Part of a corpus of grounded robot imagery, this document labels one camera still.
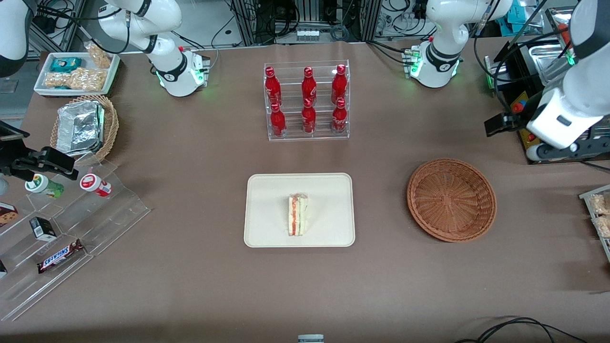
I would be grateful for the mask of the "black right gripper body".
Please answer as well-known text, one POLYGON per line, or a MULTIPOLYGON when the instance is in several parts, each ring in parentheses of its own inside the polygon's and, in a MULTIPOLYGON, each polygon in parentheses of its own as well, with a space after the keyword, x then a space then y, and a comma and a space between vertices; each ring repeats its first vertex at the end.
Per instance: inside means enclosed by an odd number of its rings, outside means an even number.
POLYGON ((24 139, 29 133, 10 124, 0 122, 0 169, 5 176, 33 179, 37 172, 44 172, 38 159, 39 152, 28 148, 24 139))

